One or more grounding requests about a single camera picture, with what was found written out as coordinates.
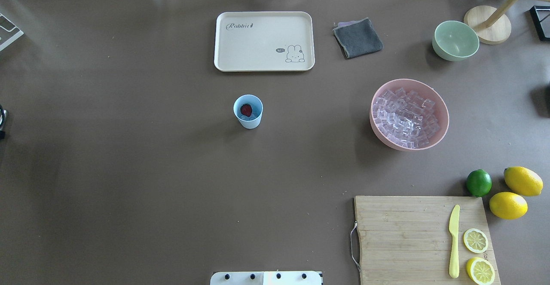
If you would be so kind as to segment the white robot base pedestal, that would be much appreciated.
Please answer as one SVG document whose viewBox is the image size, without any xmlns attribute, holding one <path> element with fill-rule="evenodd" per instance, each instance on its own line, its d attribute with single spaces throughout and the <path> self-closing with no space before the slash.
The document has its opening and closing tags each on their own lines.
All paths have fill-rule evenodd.
<svg viewBox="0 0 550 285">
<path fill-rule="evenodd" d="M 322 285 L 318 271 L 238 271 L 214 273 L 210 285 Z"/>
</svg>

